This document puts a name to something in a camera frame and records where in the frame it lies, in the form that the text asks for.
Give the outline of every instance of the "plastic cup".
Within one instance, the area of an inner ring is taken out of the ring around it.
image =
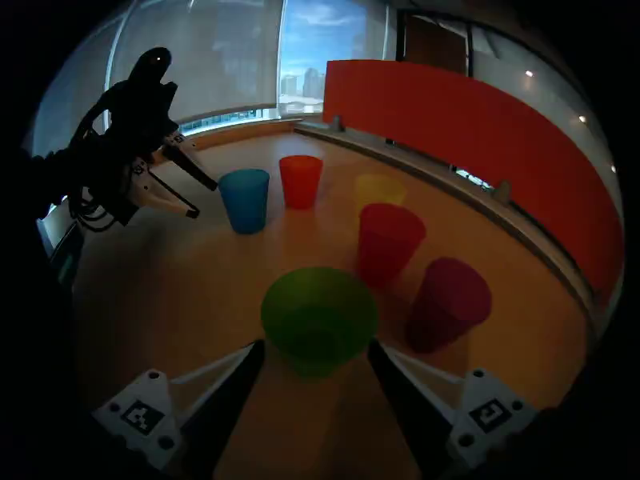
[[[360,213],[358,276],[369,286],[386,286],[409,263],[426,236],[422,220],[389,203],[367,205]]]
[[[380,174],[359,175],[355,179],[356,215],[370,203],[401,205],[406,188],[395,178]]]
[[[269,288],[262,326],[296,373],[325,377],[367,348],[378,310],[366,286],[347,272],[303,268]]]
[[[491,291],[472,267],[455,258],[439,258],[426,269],[414,300],[405,340],[428,354],[461,337],[491,313]]]
[[[322,160],[309,155],[293,155],[280,159],[280,176],[289,208],[307,209],[315,202],[322,173]]]
[[[231,227],[239,234],[254,234],[266,221],[269,174],[264,170],[236,170],[218,182]]]

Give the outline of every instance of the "window blind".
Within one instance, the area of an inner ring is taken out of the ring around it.
[[[128,18],[110,84],[138,57],[164,46],[172,63],[163,81],[178,84],[176,122],[276,104],[282,0],[147,0]]]
[[[38,108],[32,154],[46,155],[66,148],[80,120],[104,91],[106,64],[119,19],[97,29],[66,60]],[[102,117],[94,128],[104,133]]]

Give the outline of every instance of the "green cup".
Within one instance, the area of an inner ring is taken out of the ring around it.
[[[378,310],[366,286],[347,272],[303,268],[269,288],[262,326],[296,373],[327,377],[369,345]]]

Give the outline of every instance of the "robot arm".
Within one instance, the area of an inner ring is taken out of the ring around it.
[[[51,165],[65,176],[62,191],[52,193],[50,202],[58,203],[67,194],[72,217],[89,230],[104,231],[116,221],[126,225],[142,206],[196,218],[198,208],[154,174],[153,168],[161,163],[174,162],[209,190],[218,186],[169,118],[177,86],[160,81],[170,62],[165,48],[144,53],[129,78],[108,89],[87,112],[69,147],[46,160],[57,160]],[[92,125],[105,110],[112,122],[99,135]],[[95,226],[107,214],[113,219]]]

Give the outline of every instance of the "red cup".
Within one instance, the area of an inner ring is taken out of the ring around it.
[[[428,354],[461,337],[491,313],[491,291],[473,268],[455,258],[438,258],[426,268],[405,340]]]
[[[422,220],[403,206],[365,206],[360,213],[358,276],[369,286],[388,285],[409,263],[425,236]]]
[[[307,209],[315,202],[322,173],[322,160],[309,155],[293,155],[280,159],[280,176],[289,208]]]

